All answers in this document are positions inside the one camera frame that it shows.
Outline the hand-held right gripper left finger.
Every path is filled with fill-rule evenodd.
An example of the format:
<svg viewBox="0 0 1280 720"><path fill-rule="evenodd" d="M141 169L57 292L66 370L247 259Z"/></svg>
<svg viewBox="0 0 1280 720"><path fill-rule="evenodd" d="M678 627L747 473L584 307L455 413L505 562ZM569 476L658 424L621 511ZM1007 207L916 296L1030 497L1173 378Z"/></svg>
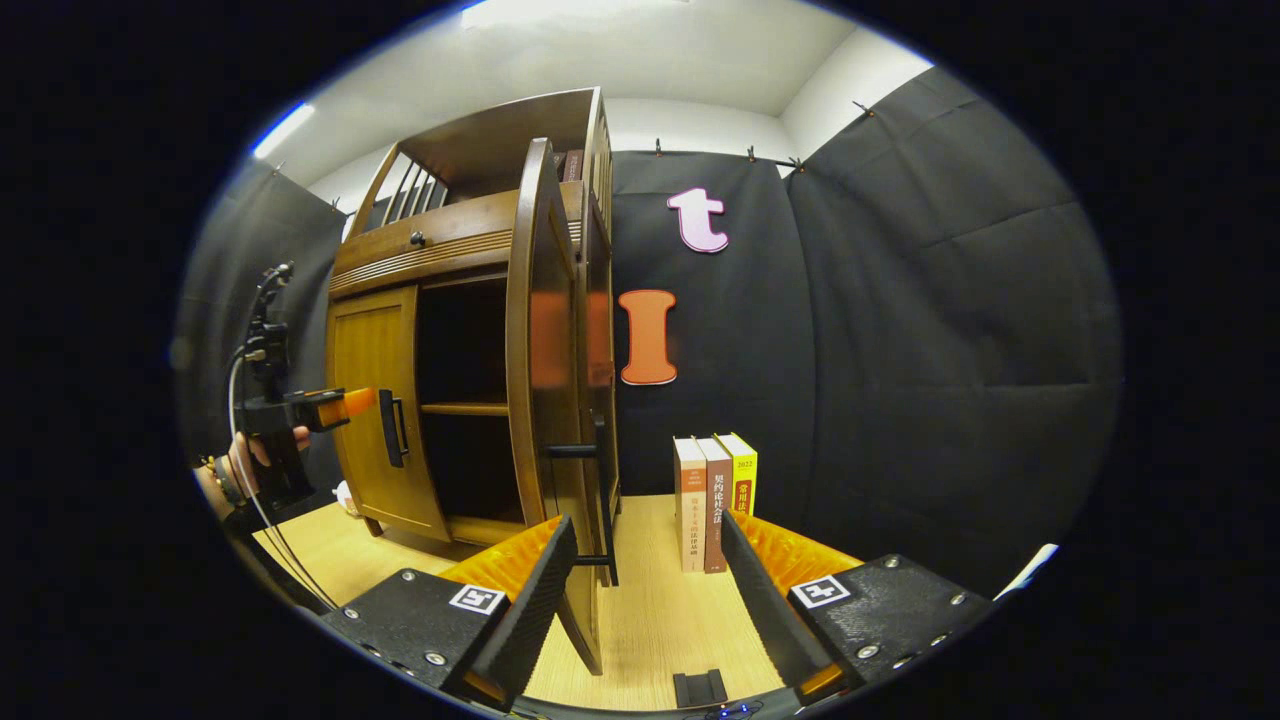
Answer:
<svg viewBox="0 0 1280 720"><path fill-rule="evenodd" d="M579 559L557 516L436 575L402 568L321 616L374 661L499 714L524 693Z"/></svg>

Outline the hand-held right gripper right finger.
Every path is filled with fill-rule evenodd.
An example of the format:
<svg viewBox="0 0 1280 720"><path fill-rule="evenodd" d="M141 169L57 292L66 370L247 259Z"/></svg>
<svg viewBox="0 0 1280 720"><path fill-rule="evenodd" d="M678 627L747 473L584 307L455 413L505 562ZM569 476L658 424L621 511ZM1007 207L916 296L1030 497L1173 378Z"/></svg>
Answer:
<svg viewBox="0 0 1280 720"><path fill-rule="evenodd" d="M883 685L993 609L901 553L861 561L727 510L722 546L756 634L801 705Z"/></svg>

